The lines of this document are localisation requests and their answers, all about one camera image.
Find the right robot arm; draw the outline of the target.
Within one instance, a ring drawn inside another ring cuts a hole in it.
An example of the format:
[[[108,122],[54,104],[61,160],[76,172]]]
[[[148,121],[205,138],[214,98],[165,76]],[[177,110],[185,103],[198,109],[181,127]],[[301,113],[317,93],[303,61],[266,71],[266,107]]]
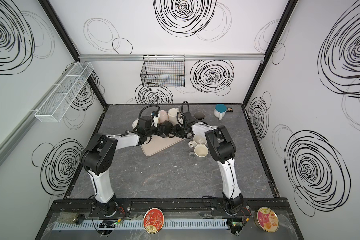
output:
[[[218,163],[223,181],[223,209],[229,215],[236,214],[244,205],[244,198],[235,171],[237,148],[227,128],[197,121],[189,112],[177,113],[176,119],[179,129],[194,136],[189,142],[189,147],[194,149],[189,156],[203,160],[210,155]]]

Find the white ribbed mug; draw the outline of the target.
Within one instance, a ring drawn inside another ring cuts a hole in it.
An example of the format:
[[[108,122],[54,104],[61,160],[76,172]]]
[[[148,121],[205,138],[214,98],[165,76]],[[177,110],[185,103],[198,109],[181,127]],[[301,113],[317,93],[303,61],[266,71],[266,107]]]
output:
[[[134,122],[132,124],[133,129],[138,125],[138,122],[139,122],[138,119],[134,120]]]

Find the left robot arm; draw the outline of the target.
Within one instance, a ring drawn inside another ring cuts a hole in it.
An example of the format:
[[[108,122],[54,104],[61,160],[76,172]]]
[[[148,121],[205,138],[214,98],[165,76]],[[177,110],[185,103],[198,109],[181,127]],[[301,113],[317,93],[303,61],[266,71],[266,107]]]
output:
[[[109,173],[115,152],[145,143],[156,133],[158,123],[159,110],[156,110],[150,116],[139,114],[138,123],[131,131],[118,135],[95,133],[91,137],[81,156],[81,163],[91,178],[95,205],[106,217],[113,216],[118,208]]]

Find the cream speckled mug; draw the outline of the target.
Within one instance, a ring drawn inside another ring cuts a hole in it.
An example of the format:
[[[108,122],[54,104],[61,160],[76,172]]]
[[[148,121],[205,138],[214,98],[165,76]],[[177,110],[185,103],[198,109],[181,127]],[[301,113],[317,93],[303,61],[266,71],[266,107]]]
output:
[[[193,140],[188,143],[188,146],[190,148],[195,148],[195,147],[197,147],[199,145],[206,146],[207,145],[207,140],[206,140],[205,136],[194,135]]]

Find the black mug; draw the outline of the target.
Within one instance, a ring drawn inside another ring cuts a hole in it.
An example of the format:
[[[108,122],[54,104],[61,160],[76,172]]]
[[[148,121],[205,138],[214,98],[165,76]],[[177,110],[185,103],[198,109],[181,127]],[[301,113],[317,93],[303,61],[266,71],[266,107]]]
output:
[[[164,121],[159,124],[160,133],[159,136],[162,138],[168,137],[173,131],[174,125],[169,121]]]

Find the dark grey mug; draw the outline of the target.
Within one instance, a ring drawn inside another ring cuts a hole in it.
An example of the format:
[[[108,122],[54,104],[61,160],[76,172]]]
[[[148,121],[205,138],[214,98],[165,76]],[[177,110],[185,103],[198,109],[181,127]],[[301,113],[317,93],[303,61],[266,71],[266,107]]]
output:
[[[205,119],[206,115],[202,112],[196,112],[194,114],[194,118],[197,120],[197,121],[203,121]]]

